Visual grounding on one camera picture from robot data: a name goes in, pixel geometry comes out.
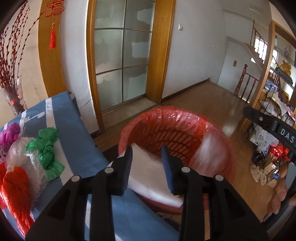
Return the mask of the right hand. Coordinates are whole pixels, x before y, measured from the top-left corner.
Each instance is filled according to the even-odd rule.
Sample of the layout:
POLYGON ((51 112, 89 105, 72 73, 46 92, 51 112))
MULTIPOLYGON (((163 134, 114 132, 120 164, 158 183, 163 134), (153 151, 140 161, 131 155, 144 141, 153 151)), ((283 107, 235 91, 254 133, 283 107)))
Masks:
POLYGON ((273 189, 273 195, 271 200, 268 203, 267 206, 267 214, 272 215, 278 214, 281 202, 285 199, 287 195, 287 186, 285 184, 285 177, 287 175, 288 171, 288 163, 284 163, 280 167, 280 177, 277 181, 276 186, 273 189))

